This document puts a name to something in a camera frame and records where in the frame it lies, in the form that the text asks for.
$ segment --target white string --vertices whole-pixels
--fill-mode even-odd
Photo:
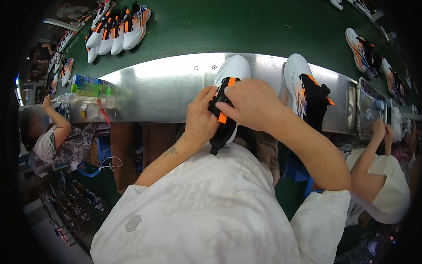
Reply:
[[[116,158],[116,159],[118,159],[120,161],[121,164],[118,165],[118,166],[107,165],[107,166],[104,166],[103,167],[103,162],[106,161],[106,160],[108,160],[109,158]],[[101,164],[100,164],[100,168],[99,168],[100,172],[101,172],[101,169],[102,168],[108,168],[108,167],[114,172],[113,168],[119,168],[119,167],[123,166],[123,162],[118,157],[115,157],[115,156],[108,157],[105,160],[103,160],[103,162],[101,162]]]

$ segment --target brown cardboard box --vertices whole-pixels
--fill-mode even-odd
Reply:
[[[176,123],[142,123],[143,169],[176,143]]]
[[[123,194],[128,185],[134,184],[139,174],[133,168],[132,159],[135,156],[133,142],[136,140],[138,123],[110,123],[111,155],[122,160],[123,166],[114,168],[114,180],[117,190]],[[118,159],[113,159],[113,166],[120,165]]]
[[[176,126],[175,123],[142,123],[144,169],[176,142]],[[138,123],[110,124],[111,155],[119,157],[123,162],[123,166],[114,168],[117,190],[122,194],[139,177],[132,162],[137,156],[133,149],[138,136],[137,129]],[[118,165],[119,160],[113,159],[113,166]]]

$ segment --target woman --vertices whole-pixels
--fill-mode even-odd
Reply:
[[[28,107],[21,116],[21,142],[44,163],[79,161],[89,155],[97,130],[108,129],[107,123],[71,125],[51,107],[51,95],[44,98],[42,107]]]
[[[352,201],[346,226],[356,224],[357,217],[366,210],[380,223],[398,223],[410,205],[410,193],[398,160],[391,156],[393,131],[391,126],[377,120],[373,137],[366,148],[353,149],[345,154],[352,180]],[[377,155],[382,140],[384,155]]]

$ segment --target person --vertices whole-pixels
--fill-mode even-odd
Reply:
[[[217,87],[207,86],[188,104],[180,139],[127,187],[95,234],[94,263],[334,262],[350,201],[346,162],[268,83],[227,76],[241,80],[224,90],[234,107],[216,107],[285,144],[325,191],[311,193],[289,222],[265,164],[234,142],[210,154],[219,122],[208,111]]]
[[[49,42],[38,43],[35,47],[35,60],[39,63],[48,63],[54,54]]]
[[[404,173],[398,160],[391,155],[394,137],[391,126],[378,119],[372,131],[373,137],[366,148],[352,149],[346,155],[352,181],[346,226],[356,224],[363,210],[380,223],[398,223],[410,206]],[[385,153],[377,155],[383,140]]]
[[[44,163],[79,161],[89,155],[96,131],[109,129],[107,123],[71,125],[51,107],[51,95],[42,106],[25,109],[20,119],[21,142]]]

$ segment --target plastic bottle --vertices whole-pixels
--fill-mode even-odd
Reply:
[[[83,82],[90,82],[90,83],[95,83],[95,84],[106,84],[108,86],[111,86],[111,83],[108,81],[104,81],[104,80],[92,78],[92,77],[87,77],[87,76],[82,76],[78,74],[74,74],[73,77],[69,79],[68,82],[70,85],[74,85],[74,84],[78,85]]]
[[[111,93],[111,88],[106,84],[82,82],[78,85],[72,85],[70,92],[77,93],[81,96],[98,97],[99,94],[109,95]]]

